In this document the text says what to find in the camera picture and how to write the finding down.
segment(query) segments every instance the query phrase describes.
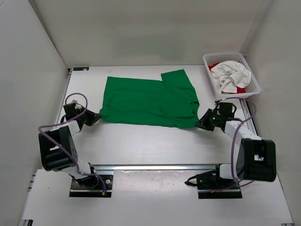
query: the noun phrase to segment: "gray wall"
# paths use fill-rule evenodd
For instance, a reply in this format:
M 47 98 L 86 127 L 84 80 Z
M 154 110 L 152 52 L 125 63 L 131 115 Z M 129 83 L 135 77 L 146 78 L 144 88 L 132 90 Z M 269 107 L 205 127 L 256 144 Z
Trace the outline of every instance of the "gray wall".
M 292 217 L 301 225 L 301 1 L 276 0 L 247 60 L 261 94 L 251 98 L 259 134 L 277 147 L 277 170 Z
M 241 50 L 262 2 L 30 1 L 68 67 L 202 64 L 205 53 Z
M 16 226 L 41 166 L 38 126 L 54 122 L 68 71 L 27 0 L 0 6 L 0 53 L 0 225 Z

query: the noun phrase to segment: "red fabric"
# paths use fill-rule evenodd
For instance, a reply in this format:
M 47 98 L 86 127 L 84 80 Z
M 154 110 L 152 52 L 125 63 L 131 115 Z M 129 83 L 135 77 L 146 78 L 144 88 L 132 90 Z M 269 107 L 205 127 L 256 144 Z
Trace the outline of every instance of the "red fabric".
M 209 67 L 209 70 L 211 71 L 212 68 L 214 68 L 215 66 L 217 66 L 219 63 L 216 63 L 212 66 L 208 66 Z M 246 93 L 245 89 L 244 88 L 240 88 L 240 87 L 237 87 L 237 93 Z

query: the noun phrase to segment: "white plastic basket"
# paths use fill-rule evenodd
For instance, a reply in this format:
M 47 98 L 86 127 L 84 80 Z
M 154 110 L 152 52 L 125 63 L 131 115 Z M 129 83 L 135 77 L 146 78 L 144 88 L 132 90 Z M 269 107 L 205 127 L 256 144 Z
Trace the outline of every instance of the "white plastic basket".
M 206 71 L 207 71 L 207 76 L 208 79 L 210 80 L 212 89 L 214 91 L 214 95 L 215 95 L 215 99 L 219 100 L 222 98 L 228 98 L 228 97 L 249 97 L 251 95 L 254 94 L 259 94 L 261 91 L 261 88 L 257 82 L 257 80 L 255 79 L 248 63 L 246 62 L 245 58 L 243 57 L 243 55 L 241 53 L 238 52 L 223 52 L 223 53 L 210 53 L 210 54 L 205 54 L 203 56 L 203 60 L 206 66 Z M 251 72 L 251 82 L 250 85 L 248 85 L 245 88 L 246 93 L 236 93 L 236 94 L 227 94 L 227 93 L 221 93 L 220 90 L 217 90 L 214 87 L 214 81 L 213 81 L 213 76 L 209 70 L 208 65 L 212 66 L 213 64 L 216 63 L 220 63 L 220 62 L 224 62 L 224 61 L 228 61 L 228 60 L 233 60 L 236 62 L 239 62 L 241 64 L 243 64 L 247 70 L 249 70 Z

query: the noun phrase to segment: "white cloth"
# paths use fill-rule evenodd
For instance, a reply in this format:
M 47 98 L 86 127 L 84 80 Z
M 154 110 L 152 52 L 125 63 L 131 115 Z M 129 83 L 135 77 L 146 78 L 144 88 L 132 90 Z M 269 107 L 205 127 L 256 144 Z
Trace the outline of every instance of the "white cloth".
M 237 87 L 245 88 L 251 82 L 251 72 L 236 61 L 224 61 L 211 69 L 214 86 L 218 91 L 237 93 Z

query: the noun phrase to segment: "purple cable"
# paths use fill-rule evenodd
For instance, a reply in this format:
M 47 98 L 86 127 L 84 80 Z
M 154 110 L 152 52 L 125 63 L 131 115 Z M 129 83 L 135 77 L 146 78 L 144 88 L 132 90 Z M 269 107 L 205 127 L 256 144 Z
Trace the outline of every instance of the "purple cable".
M 85 109 L 83 110 L 82 113 L 80 113 L 79 115 L 73 117 L 72 119 L 69 119 L 68 121 L 65 121 L 65 122 L 62 122 L 62 123 L 59 123 L 59 124 L 53 124 L 53 125 L 45 125 L 45 126 L 40 126 L 38 128 L 39 132 L 45 136 L 48 140 L 50 140 L 52 143 L 54 143 L 56 146 L 58 146 L 68 157 L 69 159 L 74 163 L 74 165 L 76 166 L 76 172 L 80 175 L 83 175 L 83 176 L 96 176 L 102 183 L 103 185 L 103 192 L 107 192 L 106 190 L 106 187 L 105 187 L 105 183 L 103 181 L 103 179 L 101 178 L 101 176 L 99 176 L 98 174 L 96 173 L 82 173 L 79 169 L 79 165 L 76 161 L 76 159 L 63 147 L 61 146 L 58 142 L 56 142 L 51 136 L 49 136 L 47 133 L 45 133 L 44 131 L 42 131 L 42 128 L 50 128 L 50 127 L 56 127 L 56 126 L 61 126 L 61 125 L 64 125 L 72 120 L 75 120 L 77 118 L 79 118 L 80 116 L 82 116 L 86 110 L 87 110 L 87 107 L 88 107 L 88 99 L 85 95 L 81 94 L 81 93 L 72 93 L 70 94 L 69 96 L 67 96 L 66 100 L 65 100 L 65 104 L 67 103 L 67 100 L 69 97 L 73 96 L 73 95 L 81 95 L 82 97 L 84 97 L 85 101 L 86 101 L 86 106 L 85 106 Z
M 253 114 L 252 114 L 249 118 L 247 118 L 246 120 L 243 120 L 243 121 L 237 126 L 237 128 L 236 128 L 236 130 L 235 130 L 235 132 L 234 132 L 234 136 L 233 136 L 233 140 L 232 140 L 232 146 L 231 146 L 231 175 L 232 175 L 232 178 L 233 178 L 233 180 L 236 182 L 236 185 L 237 185 L 238 187 L 244 187 L 244 186 L 247 186 L 247 185 L 253 183 L 254 181 L 248 182 L 248 183 L 246 183 L 246 184 L 244 184 L 244 185 L 239 185 L 239 183 L 240 183 L 242 180 L 241 180 L 241 181 L 238 181 L 238 179 L 237 179 L 237 178 L 235 177 L 235 175 L 234 175 L 234 147 L 235 147 L 235 140 L 236 140 L 236 137 L 237 137 L 237 134 L 238 134 L 239 129 L 243 126 L 243 124 L 244 124 L 245 122 L 247 122 L 247 121 L 249 121 L 250 119 L 253 118 L 253 116 L 256 114 L 257 108 L 256 108 L 256 105 L 254 104 L 254 102 L 252 102 L 251 100 L 248 100 L 248 99 L 246 99 L 246 98 L 242 98 L 242 97 L 229 97 L 229 98 L 226 98 L 226 100 L 228 100 L 228 99 L 245 100 L 245 101 L 249 102 L 250 104 L 252 104 L 253 107 L 254 107 L 254 112 L 253 112 Z

